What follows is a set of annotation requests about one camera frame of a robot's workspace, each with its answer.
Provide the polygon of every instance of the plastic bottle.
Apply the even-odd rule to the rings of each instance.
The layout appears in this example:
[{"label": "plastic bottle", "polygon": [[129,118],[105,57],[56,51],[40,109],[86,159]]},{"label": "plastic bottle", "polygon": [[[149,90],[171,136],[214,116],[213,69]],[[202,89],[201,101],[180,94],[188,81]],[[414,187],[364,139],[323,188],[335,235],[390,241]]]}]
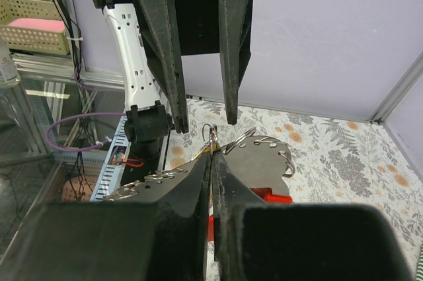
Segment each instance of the plastic bottle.
[{"label": "plastic bottle", "polygon": [[20,82],[18,69],[13,61],[10,49],[0,37],[0,88],[13,87]]}]

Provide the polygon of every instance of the perforated metal rail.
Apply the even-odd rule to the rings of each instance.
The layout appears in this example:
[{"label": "perforated metal rail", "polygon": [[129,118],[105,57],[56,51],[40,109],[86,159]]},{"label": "perforated metal rail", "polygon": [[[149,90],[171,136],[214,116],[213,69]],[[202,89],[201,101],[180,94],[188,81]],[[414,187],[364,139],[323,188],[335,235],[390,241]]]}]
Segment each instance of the perforated metal rail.
[{"label": "perforated metal rail", "polygon": [[103,196],[109,195],[119,185],[119,175],[120,172],[123,171],[124,166],[109,165],[108,162],[112,157],[113,148],[116,145],[119,145],[120,147],[128,147],[128,139],[125,136],[124,130],[125,122],[126,116],[121,117],[116,129],[117,136],[113,138],[112,145],[108,150],[106,159],[104,160],[103,166],[101,168],[100,175],[98,176],[97,183],[95,184],[90,202],[100,202],[103,200]]}]

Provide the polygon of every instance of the red object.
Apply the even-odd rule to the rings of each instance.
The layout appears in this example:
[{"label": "red object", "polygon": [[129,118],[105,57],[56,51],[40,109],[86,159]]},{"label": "red object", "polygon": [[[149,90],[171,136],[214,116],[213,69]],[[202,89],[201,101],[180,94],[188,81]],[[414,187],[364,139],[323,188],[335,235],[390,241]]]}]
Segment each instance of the red object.
[{"label": "red object", "polygon": [[[267,203],[275,204],[292,204],[293,200],[291,196],[282,196],[273,194],[270,187],[261,187],[261,188],[251,188],[251,190],[261,199]],[[209,216],[209,231],[208,231],[208,241],[214,241],[214,230],[213,230],[214,220],[213,215]]]}]

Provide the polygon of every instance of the white wall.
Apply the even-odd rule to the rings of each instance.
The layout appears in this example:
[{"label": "white wall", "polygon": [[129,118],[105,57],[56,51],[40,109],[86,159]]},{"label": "white wall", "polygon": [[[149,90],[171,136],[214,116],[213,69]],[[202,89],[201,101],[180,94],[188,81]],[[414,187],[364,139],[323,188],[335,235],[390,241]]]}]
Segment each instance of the white wall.
[{"label": "white wall", "polygon": [[[105,22],[77,0],[90,68],[119,71]],[[254,0],[240,101],[366,120],[423,50],[423,0]],[[223,98],[217,55],[183,59],[186,91]]]},{"label": "white wall", "polygon": [[423,175],[423,77],[389,115],[386,125]]}]

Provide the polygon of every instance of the bottle label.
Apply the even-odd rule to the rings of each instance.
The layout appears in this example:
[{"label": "bottle label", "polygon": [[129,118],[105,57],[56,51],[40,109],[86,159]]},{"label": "bottle label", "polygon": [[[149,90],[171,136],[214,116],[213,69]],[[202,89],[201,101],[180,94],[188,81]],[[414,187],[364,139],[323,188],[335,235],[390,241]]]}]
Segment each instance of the bottle label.
[{"label": "bottle label", "polygon": [[0,60],[0,82],[12,81],[18,76],[18,70],[11,57],[3,56]]}]

